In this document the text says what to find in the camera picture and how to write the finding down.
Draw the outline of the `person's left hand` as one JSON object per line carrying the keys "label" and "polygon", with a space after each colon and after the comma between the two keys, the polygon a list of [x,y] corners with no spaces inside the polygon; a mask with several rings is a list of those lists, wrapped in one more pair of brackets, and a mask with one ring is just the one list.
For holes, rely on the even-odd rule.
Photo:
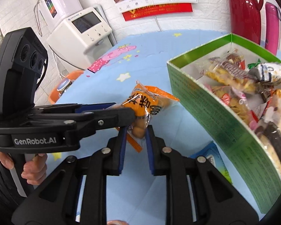
{"label": "person's left hand", "polygon": [[[25,163],[21,177],[26,179],[28,184],[40,185],[46,178],[47,158],[47,154],[37,154],[34,156],[32,160]],[[14,168],[13,160],[6,153],[0,152],[0,162],[9,170]]]}

